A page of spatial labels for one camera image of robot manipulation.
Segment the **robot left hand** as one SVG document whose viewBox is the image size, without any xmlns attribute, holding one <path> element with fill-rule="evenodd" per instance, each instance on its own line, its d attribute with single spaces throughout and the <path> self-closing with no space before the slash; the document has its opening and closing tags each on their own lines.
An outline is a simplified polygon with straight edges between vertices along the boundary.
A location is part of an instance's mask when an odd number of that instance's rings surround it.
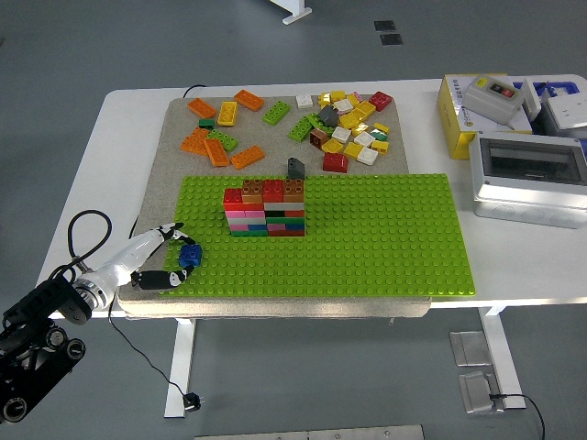
<svg viewBox="0 0 587 440">
<path fill-rule="evenodd" d="M 102 266 L 84 277 L 84 285 L 95 297 L 98 307 L 106 308 L 115 297 L 119 287 L 129 283 L 142 290 L 167 291 L 185 281 L 202 260 L 203 250 L 199 244 L 180 230 L 183 223 L 171 223 L 153 228 L 128 241 L 126 247 Z M 182 246 L 176 271 L 146 270 L 139 268 L 167 241 L 179 240 Z"/>
</svg>

